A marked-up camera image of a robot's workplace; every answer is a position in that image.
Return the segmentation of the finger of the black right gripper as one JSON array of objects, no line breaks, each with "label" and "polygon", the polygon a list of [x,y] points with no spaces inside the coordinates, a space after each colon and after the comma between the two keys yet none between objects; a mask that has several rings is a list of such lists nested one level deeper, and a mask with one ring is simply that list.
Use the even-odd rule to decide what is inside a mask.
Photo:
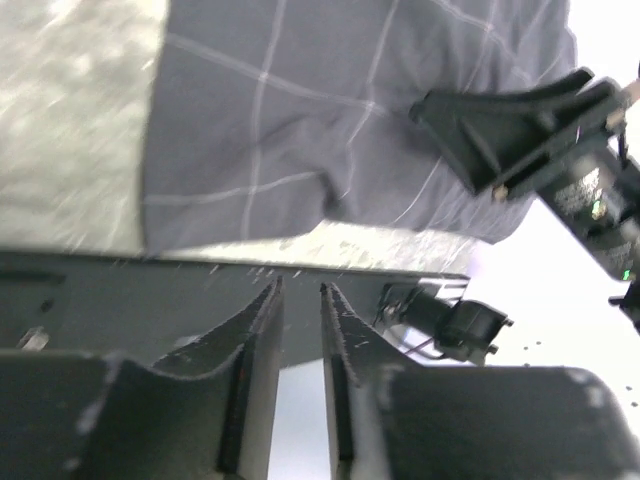
[{"label": "finger of the black right gripper", "polygon": [[549,142],[586,107],[578,100],[593,79],[587,69],[529,91],[472,94],[432,90],[409,118],[437,145],[473,195],[523,196],[549,161]]}]

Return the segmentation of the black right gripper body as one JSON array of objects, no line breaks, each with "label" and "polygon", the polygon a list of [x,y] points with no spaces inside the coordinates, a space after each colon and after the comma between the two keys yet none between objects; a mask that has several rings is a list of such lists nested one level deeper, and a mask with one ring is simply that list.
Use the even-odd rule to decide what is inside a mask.
[{"label": "black right gripper body", "polygon": [[579,243],[627,292],[610,298],[639,323],[639,164],[628,152],[626,113],[611,80],[579,92],[586,111],[555,136],[534,190]]}]

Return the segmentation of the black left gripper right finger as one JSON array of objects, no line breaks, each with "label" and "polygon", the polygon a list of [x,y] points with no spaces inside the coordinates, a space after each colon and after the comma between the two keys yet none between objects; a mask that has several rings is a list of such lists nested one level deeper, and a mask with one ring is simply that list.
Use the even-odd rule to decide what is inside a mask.
[{"label": "black left gripper right finger", "polygon": [[566,367],[428,367],[321,289],[335,479],[635,479],[611,390]]}]

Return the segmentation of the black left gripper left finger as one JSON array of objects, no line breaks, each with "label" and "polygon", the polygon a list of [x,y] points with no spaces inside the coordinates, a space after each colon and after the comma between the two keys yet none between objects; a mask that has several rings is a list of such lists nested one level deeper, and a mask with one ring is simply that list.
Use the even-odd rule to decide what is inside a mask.
[{"label": "black left gripper left finger", "polygon": [[120,354],[1,355],[5,479],[263,479],[284,292],[152,366]]}]

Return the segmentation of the dark grey checked pillowcase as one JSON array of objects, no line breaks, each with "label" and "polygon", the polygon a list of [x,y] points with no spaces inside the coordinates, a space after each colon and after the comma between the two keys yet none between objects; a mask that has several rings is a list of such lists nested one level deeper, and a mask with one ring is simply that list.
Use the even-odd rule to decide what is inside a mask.
[{"label": "dark grey checked pillowcase", "polygon": [[496,243],[531,202],[470,195],[409,120],[433,88],[569,73],[565,1],[174,1],[143,155],[147,250],[324,220]]}]

